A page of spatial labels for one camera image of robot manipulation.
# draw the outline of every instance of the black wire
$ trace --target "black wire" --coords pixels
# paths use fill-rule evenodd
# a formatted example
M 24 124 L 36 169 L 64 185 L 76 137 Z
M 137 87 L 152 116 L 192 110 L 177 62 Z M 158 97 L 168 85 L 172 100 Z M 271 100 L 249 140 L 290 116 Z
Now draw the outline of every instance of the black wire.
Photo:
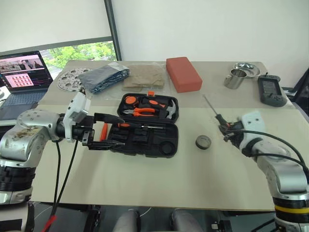
M 57 208 L 58 208 L 58 206 L 59 206 L 60 199 L 61 199 L 61 196 L 62 196 L 62 194 L 63 194 L 64 188 L 65 188 L 65 186 L 66 186 L 67 180 L 68 180 L 68 178 L 69 178 L 69 174 L 70 174 L 70 171 L 71 171 L 71 167 L 72 167 L 72 164 L 73 164 L 73 161 L 74 161 L 74 157 L 75 157 L 75 153 L 76 153 L 76 149 L 77 149 L 77 144 L 78 144 L 78 140 L 76 140 L 76 143 L 75 143 L 75 146 L 74 146 L 74 150 L 73 150 L 73 154 L 72 154 L 72 158 L 71 158 L 71 161 L 70 161 L 68 170 L 67 170 L 67 174 L 66 174 L 66 177 L 65 177 L 65 179 L 64 179 L 64 182 L 63 182 L 63 184 L 62 184 L 62 187 L 61 187 L 61 190 L 60 190 L 60 193 L 59 193 L 57 202 L 56 202 L 56 204 L 53 205 L 53 210 L 52 210 L 52 212 L 51 212 L 51 216 L 53 216 L 53 215 L 56 214 Z
M 260 154 L 252 154 L 250 155 L 250 157 L 258 157 L 258 156 L 274 156 L 274 157 L 279 157 L 279 158 L 284 158 L 287 160 L 291 160 L 295 163 L 298 163 L 299 165 L 301 165 L 306 171 L 309 171 L 308 167 L 303 164 L 302 162 L 300 162 L 299 160 L 296 160 L 294 158 L 291 158 L 289 156 L 284 156 L 284 155 L 278 155 L 278 154 L 272 154 L 272 153 L 260 153 Z
M 272 223 L 272 222 L 274 222 L 274 221 L 275 221 L 275 219 L 269 220 L 269 221 L 263 223 L 262 225 L 256 227 L 255 229 L 251 230 L 251 232 L 256 232 L 256 231 L 258 231 L 259 229 L 261 229 L 261 228 L 263 228 L 263 227 L 269 225 L 270 223 Z
M 55 143 L 56 143 L 57 151 L 58 151 L 58 167 L 57 167 L 57 176 L 56 176 L 56 186 L 55 186 L 53 209 L 54 209 L 54 206 L 56 205 L 56 202 L 57 202 L 59 175 L 60 175 L 60 163 L 61 163 L 61 152 L 60 152 L 59 142 L 55 142 Z
M 251 133 L 251 134 L 260 134 L 260 135 L 265 135 L 267 137 L 270 137 L 272 139 L 276 139 L 282 143 L 284 143 L 285 145 L 287 145 L 288 147 L 290 147 L 298 156 L 300 162 L 302 162 L 303 164 L 305 164 L 305 161 L 303 159 L 303 157 L 301 156 L 301 154 L 299 153 L 299 151 L 293 147 L 290 143 L 288 143 L 287 141 L 277 137 L 277 136 L 274 136 L 272 134 L 268 134 L 268 133 L 264 133 L 264 132 L 259 132 L 259 131 L 254 131 L 254 130 L 227 130 L 228 132 L 239 132 L 239 133 Z

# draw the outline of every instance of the handheld device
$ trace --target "handheld device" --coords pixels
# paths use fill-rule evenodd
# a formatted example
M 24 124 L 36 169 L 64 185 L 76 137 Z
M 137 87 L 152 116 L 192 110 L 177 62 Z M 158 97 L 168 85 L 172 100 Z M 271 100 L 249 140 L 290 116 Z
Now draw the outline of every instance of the handheld device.
M 275 107 L 284 106 L 287 102 L 279 86 L 280 77 L 260 75 L 257 79 L 261 102 Z

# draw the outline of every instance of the metal cup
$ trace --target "metal cup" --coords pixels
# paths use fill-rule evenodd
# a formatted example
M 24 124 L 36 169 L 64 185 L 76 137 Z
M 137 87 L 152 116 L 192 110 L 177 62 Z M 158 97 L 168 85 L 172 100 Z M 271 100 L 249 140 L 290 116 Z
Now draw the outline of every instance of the metal cup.
M 224 80 L 224 85 L 230 89 L 237 89 L 247 74 L 240 69 L 232 69 L 231 74 Z

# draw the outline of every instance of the white wall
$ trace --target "white wall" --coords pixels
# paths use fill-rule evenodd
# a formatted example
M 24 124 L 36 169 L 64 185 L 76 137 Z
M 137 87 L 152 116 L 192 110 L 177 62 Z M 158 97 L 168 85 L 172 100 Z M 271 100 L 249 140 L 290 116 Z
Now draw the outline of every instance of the white wall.
M 309 67 L 309 0 L 113 0 L 124 60 L 261 61 L 281 86 Z
M 110 36 L 104 0 L 0 0 L 0 52 Z

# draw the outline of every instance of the laptop screen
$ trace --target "laptop screen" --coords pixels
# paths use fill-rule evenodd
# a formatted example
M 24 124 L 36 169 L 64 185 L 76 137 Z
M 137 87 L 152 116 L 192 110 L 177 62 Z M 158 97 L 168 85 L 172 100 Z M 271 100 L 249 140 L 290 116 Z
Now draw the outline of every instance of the laptop screen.
M 53 81 L 39 51 L 0 56 L 0 79 L 10 92 L 47 89 Z

